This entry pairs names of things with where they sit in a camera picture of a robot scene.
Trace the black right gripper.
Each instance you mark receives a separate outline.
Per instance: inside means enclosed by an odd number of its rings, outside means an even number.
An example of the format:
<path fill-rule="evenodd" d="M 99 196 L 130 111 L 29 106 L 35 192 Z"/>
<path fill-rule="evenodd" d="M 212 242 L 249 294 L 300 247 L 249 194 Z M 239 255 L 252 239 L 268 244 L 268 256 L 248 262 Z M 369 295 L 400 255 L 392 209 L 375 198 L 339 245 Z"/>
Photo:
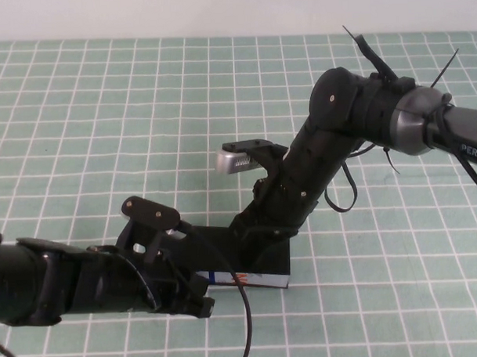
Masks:
<path fill-rule="evenodd" d="M 242 238 L 255 227 L 299 229 L 318 204 L 317 175 L 277 175 L 258 180 L 254 199 L 229 229 Z M 257 271 L 289 270 L 291 245 L 285 238 L 268 246 L 255 262 Z"/>

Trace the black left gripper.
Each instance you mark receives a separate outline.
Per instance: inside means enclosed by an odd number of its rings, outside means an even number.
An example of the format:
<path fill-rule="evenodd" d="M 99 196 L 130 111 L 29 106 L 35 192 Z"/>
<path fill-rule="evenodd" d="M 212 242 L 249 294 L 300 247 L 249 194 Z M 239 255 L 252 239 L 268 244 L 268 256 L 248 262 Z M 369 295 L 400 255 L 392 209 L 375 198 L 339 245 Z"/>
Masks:
<path fill-rule="evenodd" d="M 178 267 L 164 254 L 158 255 L 152 263 L 146 263 L 146 286 L 152 313 L 198 319 L 212 316 L 215 300 L 206 297 L 208 280 Z"/>

